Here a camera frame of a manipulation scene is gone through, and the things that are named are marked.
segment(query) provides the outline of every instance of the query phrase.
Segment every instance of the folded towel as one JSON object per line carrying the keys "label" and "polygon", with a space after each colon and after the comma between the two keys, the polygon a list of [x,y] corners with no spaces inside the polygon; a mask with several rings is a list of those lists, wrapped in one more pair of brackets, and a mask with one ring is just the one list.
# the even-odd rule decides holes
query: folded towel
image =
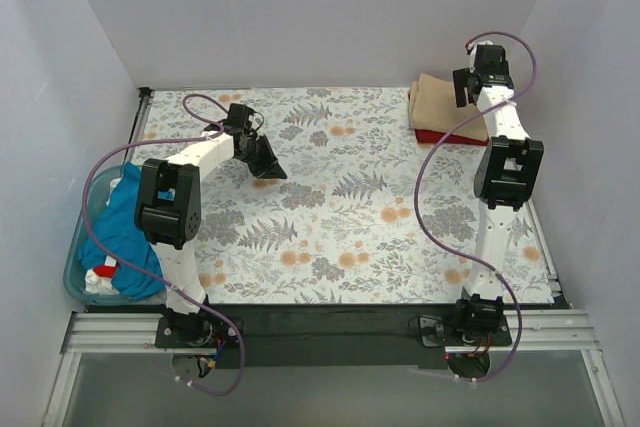
{"label": "folded towel", "polygon": [[[463,120],[477,114],[478,108],[469,104],[458,108],[453,90],[453,82],[420,74],[409,92],[409,115],[411,126],[416,130],[448,132]],[[475,119],[455,132],[461,137],[486,141],[487,127],[482,118]]]}
{"label": "folded towel", "polygon": [[[118,256],[162,276],[158,257],[145,239],[144,233],[136,229],[134,224],[139,185],[140,169],[127,162],[124,165],[122,179],[111,193],[109,205],[93,225],[93,231],[98,240]],[[163,198],[170,198],[170,195],[160,194]],[[78,252],[78,259],[85,271],[88,271],[103,265],[106,255],[89,239]],[[134,300],[143,299],[164,289],[162,282],[124,265],[116,270],[112,284],[122,295],[133,297]]]}
{"label": "folded towel", "polygon": [[[433,130],[416,130],[416,139],[419,144],[435,144],[444,134],[442,132],[434,132]],[[460,135],[450,135],[445,141],[447,144],[467,144],[467,145],[487,145],[488,140],[476,140]]]}

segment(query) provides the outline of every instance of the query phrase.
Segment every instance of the blue cloth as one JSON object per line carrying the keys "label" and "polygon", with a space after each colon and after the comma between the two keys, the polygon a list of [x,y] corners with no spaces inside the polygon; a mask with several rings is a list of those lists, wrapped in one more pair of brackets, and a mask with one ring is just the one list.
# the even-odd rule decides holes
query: blue cloth
{"label": "blue cloth", "polygon": [[[111,193],[109,205],[93,225],[93,231],[98,240],[113,253],[162,277],[158,257],[144,238],[144,233],[136,229],[134,224],[139,186],[140,169],[127,162],[124,165],[122,179]],[[169,192],[161,192],[159,196],[165,199],[172,198]],[[78,252],[78,259],[87,271],[103,265],[106,254],[89,239]],[[133,297],[134,300],[143,299],[164,289],[162,282],[125,265],[116,270],[111,283],[122,295]]]}

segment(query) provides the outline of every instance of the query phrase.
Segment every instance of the white cloth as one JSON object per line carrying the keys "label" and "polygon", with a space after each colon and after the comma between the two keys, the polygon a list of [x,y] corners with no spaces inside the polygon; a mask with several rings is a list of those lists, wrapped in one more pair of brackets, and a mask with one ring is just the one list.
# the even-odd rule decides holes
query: white cloth
{"label": "white cloth", "polygon": [[90,294],[97,295],[118,295],[118,289],[111,284],[111,279],[108,277],[100,277],[93,269],[87,270],[84,275],[85,288]]}

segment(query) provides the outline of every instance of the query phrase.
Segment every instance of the gray floor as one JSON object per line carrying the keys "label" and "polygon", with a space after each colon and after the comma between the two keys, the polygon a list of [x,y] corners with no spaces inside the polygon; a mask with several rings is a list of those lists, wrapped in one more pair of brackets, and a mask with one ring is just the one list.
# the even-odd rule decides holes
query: gray floor
{"label": "gray floor", "polygon": [[[65,425],[603,425],[580,352],[519,353],[476,389],[401,366],[254,368],[218,399],[157,373],[170,365],[163,354],[84,355]],[[207,381],[222,387],[234,374],[215,371]]]}

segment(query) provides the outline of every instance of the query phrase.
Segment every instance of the beige towel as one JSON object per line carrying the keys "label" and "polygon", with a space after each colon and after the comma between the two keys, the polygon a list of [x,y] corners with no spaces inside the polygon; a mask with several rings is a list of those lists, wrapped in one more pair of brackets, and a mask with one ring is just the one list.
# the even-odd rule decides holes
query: beige towel
{"label": "beige towel", "polygon": [[[409,116],[414,129],[448,132],[478,112],[473,104],[460,109],[456,106],[453,82],[420,74],[418,82],[411,85]],[[454,133],[475,140],[484,141],[488,138],[487,127],[482,118],[469,122]]]}

